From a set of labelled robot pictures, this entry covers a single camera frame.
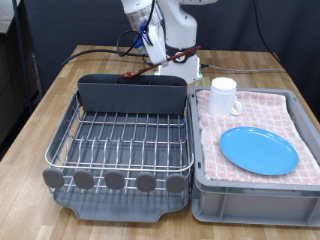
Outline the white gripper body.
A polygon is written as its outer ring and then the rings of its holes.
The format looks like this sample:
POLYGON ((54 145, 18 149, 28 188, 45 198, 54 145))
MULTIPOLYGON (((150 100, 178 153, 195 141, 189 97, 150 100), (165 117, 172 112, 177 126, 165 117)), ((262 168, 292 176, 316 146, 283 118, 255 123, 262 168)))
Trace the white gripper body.
POLYGON ((166 61, 164 31, 161 25, 151 26, 142 34, 142 40, 153 64, 166 61))

